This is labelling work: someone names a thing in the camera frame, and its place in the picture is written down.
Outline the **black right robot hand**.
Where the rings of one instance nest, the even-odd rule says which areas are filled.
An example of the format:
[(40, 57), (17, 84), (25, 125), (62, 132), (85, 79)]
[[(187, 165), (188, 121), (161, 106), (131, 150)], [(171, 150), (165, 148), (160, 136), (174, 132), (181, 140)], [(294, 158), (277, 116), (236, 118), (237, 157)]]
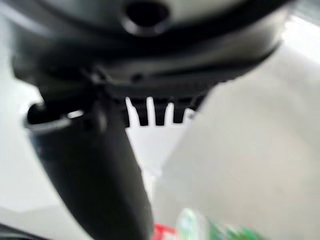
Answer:
[(95, 240), (150, 240), (154, 221), (126, 129), (198, 110), (278, 48), (292, 0), (3, 0), (18, 80), (43, 101), (23, 119), (63, 203)]

